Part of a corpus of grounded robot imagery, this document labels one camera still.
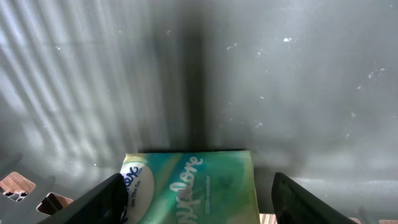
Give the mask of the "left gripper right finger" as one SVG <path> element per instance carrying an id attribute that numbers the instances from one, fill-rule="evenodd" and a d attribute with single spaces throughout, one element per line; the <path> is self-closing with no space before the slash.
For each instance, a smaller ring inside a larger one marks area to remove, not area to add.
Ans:
<path id="1" fill-rule="evenodd" d="M 281 172 L 274 175 L 271 197 L 281 224 L 355 224 Z"/>

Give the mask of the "green tissue pack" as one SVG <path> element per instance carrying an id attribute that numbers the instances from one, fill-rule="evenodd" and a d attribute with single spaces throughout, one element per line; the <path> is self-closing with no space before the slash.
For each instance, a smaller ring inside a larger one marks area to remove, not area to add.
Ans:
<path id="1" fill-rule="evenodd" d="M 259 223 L 248 151 L 126 154 L 122 223 Z"/>

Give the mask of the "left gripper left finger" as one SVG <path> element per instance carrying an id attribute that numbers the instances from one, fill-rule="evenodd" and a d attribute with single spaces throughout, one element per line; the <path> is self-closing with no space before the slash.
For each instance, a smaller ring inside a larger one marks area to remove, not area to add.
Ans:
<path id="1" fill-rule="evenodd" d="M 121 224 L 127 221 L 127 201 L 123 176 L 115 173 L 39 224 Z"/>

